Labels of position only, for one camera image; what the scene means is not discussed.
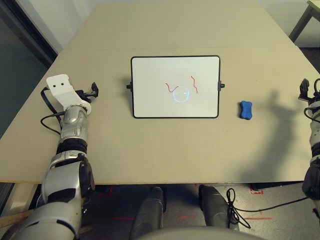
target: grey floor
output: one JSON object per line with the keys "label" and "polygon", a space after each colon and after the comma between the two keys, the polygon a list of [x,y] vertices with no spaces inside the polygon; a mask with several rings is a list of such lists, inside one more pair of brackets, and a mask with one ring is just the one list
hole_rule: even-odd
{"label": "grey floor", "polygon": [[[257,210],[303,198],[301,183],[253,191],[249,185],[212,184],[226,197],[232,187],[236,192],[235,206]],[[167,186],[167,210],[163,227],[205,226],[199,208],[198,184]],[[107,193],[95,192],[86,206],[83,224],[93,230],[81,234],[82,240],[127,240],[139,206],[147,195],[148,185],[118,185]],[[320,237],[319,220],[312,213],[313,203],[307,199],[269,211],[244,213],[251,229],[240,226],[240,231],[267,240],[316,240]]]}

